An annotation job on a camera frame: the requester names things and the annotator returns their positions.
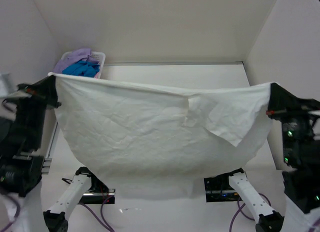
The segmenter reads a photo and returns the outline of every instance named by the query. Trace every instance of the white basket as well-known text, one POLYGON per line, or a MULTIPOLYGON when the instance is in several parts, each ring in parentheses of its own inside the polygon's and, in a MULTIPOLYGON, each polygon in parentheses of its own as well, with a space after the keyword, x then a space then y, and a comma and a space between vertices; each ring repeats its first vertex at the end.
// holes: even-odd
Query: white basket
MULTIPOLYGON (((72 53, 72 51, 65 52, 65 53, 62 55, 61 60, 64 60, 64 59, 67 57, 67 55, 69 55, 70 53, 72 53)), ((105 53, 102 53, 102 52, 92 51, 92 52, 91 52, 91 58, 99 61, 100 70, 99 70, 99 72, 95 75, 95 78, 100 79, 101 73, 102 73, 102 69, 104 68, 104 63, 105 63, 106 55, 105 55, 105 53)))

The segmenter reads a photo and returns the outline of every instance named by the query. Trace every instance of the wrinkled fabric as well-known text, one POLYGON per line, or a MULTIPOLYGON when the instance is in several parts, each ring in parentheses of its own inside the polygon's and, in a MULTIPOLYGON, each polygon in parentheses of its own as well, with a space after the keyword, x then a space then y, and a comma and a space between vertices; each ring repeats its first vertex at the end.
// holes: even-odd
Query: wrinkled fabric
POLYGON ((81 48, 77 49, 67 55, 65 59, 61 59, 55 65, 53 72, 62 73, 67 67, 77 63, 78 61, 88 61, 92 64, 98 64, 98 61, 94 58, 91 58, 91 49, 90 48, 81 48))
POLYGON ((100 65, 93 64, 88 61, 78 61, 75 64, 70 65, 62 71, 64 75, 70 76, 84 76, 93 78, 99 72, 100 65))
POLYGON ((201 90, 57 74, 56 89, 71 151, 111 188, 184 190, 246 165, 271 129, 269 83, 201 90))

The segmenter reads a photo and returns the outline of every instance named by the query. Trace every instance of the purple cable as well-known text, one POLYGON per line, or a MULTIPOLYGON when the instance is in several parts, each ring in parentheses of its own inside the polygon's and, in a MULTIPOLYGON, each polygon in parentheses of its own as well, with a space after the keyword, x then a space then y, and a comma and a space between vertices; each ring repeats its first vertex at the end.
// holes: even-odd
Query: purple cable
POLYGON ((6 197, 8 200, 12 201, 12 203, 15 204, 16 206, 16 211, 14 214, 14 220, 12 222, 9 222, 3 229, 0 230, 0 232, 5 232, 7 231, 13 224, 14 222, 16 222, 18 216, 20 215, 20 211, 21 211, 21 207, 18 201, 16 201, 13 197, 11 197, 10 195, 7 194, 3 194, 1 193, 4 197, 6 197))
POLYGON ((312 225, 312 227, 308 230, 308 232, 315 232, 316 228, 320 227, 320 218, 318 218, 314 224, 312 225))
POLYGON ((95 214, 95 212, 94 212, 89 206, 87 206, 87 205, 84 204, 84 203, 78 203, 78 205, 81 205, 81 206, 85 207, 85 208, 94 216, 94 218, 95 218, 105 229, 107 229, 107 230, 110 231, 110 232, 113 232, 113 231, 110 230, 110 228, 109 228, 108 226, 106 226, 106 225, 99 219, 99 217, 95 214))
MULTIPOLYGON (((271 206, 270 200, 269 200, 263 193, 259 193, 259 195, 261 195, 262 197, 264 197, 265 200, 268 201, 268 204, 271 206)), ((237 204, 238 204, 238 209, 240 209, 240 197, 239 197, 239 199, 237 200, 237 204)), ((254 220, 255 220, 254 218, 251 218, 251 217, 249 217, 248 215, 246 215, 246 214, 242 211, 242 209, 240 210, 240 212, 241 212, 241 214, 242 214, 244 217, 246 217, 248 220, 250 220, 250 221, 254 221, 254 220)))
MULTIPOLYGON (((270 200, 269 200, 263 193, 259 193, 259 195, 261 195, 262 197, 264 197, 264 198, 268 201, 269 205, 271 206, 270 200)), ((242 212, 242 209, 246 206, 245 203, 240 206, 240 197, 238 198, 237 204, 238 204, 238 208, 239 208, 239 209, 235 212, 234 216, 232 217, 232 220, 231 220, 231 223, 230 223, 230 226, 229 226, 229 232, 232 232, 232 226, 234 225, 234 222, 235 222, 236 217, 238 216, 238 214, 239 214, 240 212, 242 212)), ((243 216, 246 217, 247 219, 254 221, 253 218, 250 218, 250 217, 247 216, 245 213, 242 212, 242 214, 243 214, 243 216)))
POLYGON ((112 196, 108 196, 108 197, 103 201, 103 203, 101 204, 100 214, 101 214, 101 218, 102 218, 103 222, 105 223, 105 225, 109 227, 109 231, 110 231, 110 232, 115 232, 115 230, 111 227, 111 225, 108 224, 108 222, 106 221, 105 216, 104 216, 104 212, 103 212, 104 205, 107 203, 107 201, 108 201, 111 197, 112 197, 112 196))

